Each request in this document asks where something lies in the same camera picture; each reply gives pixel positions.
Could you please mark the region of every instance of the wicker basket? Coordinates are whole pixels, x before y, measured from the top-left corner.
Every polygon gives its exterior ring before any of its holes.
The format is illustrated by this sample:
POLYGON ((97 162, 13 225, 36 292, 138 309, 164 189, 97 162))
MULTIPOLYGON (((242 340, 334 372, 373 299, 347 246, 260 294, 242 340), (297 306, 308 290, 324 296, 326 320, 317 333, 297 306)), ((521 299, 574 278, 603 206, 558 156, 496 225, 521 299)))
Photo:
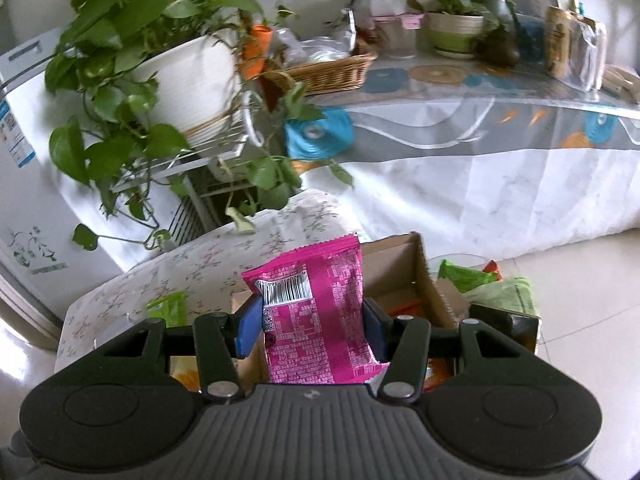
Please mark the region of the wicker basket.
MULTIPOLYGON (((305 95, 355 90, 364 84, 367 70, 377 57, 378 54, 368 45, 358 42, 353 56, 324 63, 308 63, 283 72, 295 81, 306 83, 305 95)), ((274 82, 282 92, 289 91, 292 86, 289 78, 277 72, 264 72, 262 76, 274 82)))

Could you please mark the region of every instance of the dark brown vase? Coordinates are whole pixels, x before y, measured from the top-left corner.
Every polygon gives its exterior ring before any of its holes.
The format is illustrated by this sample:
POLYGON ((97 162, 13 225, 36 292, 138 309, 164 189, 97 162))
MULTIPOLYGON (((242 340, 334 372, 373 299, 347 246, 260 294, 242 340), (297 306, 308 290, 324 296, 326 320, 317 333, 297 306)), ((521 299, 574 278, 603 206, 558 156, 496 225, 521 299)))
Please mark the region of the dark brown vase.
POLYGON ((520 61, 516 36, 504 27, 498 27, 478 40, 476 56, 490 65, 513 68, 520 61))

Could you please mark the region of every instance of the light green package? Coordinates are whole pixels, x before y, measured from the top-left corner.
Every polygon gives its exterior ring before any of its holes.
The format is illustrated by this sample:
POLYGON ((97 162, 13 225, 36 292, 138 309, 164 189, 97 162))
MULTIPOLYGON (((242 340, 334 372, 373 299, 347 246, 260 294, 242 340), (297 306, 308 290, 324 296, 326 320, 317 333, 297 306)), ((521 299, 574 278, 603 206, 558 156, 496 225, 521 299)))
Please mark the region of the light green package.
POLYGON ((469 303, 538 316, 531 297, 531 285, 522 276, 478 286, 464 296, 469 303))
POLYGON ((146 306, 146 316, 161 317, 167 328, 185 326, 187 324, 186 299, 187 293, 184 290, 167 294, 146 306))
POLYGON ((438 278, 449 280, 457 290, 464 294, 476 286, 494 282, 498 279, 498 273, 460 267, 452 264, 449 260, 443 260, 438 270, 438 278))

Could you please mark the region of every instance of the pink snack package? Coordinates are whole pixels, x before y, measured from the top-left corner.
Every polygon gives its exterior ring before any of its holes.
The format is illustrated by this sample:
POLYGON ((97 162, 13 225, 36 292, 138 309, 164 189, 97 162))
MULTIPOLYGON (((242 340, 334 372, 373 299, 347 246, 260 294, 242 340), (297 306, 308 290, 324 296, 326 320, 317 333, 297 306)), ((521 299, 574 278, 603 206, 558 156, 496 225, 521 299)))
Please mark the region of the pink snack package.
POLYGON ((264 299, 274 383, 363 383, 386 368, 362 323, 362 256, 355 235, 281 254, 242 278, 264 299))

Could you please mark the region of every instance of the floral pattern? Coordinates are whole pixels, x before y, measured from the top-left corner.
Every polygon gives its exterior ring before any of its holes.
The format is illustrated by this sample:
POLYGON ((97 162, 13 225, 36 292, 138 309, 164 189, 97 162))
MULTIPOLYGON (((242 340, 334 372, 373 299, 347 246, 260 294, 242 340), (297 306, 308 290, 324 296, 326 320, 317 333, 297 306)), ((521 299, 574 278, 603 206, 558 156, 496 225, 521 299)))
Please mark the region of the floral pattern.
POLYGON ((197 240, 140 264, 75 301, 66 313, 56 371, 94 348, 94 339, 117 319, 144 317, 145 306, 175 290, 187 292, 187 319, 228 312, 234 287, 246 270, 279 254, 355 232, 369 241, 360 223, 336 198, 306 190, 282 211, 263 211, 256 233, 239 234, 228 224, 197 240))

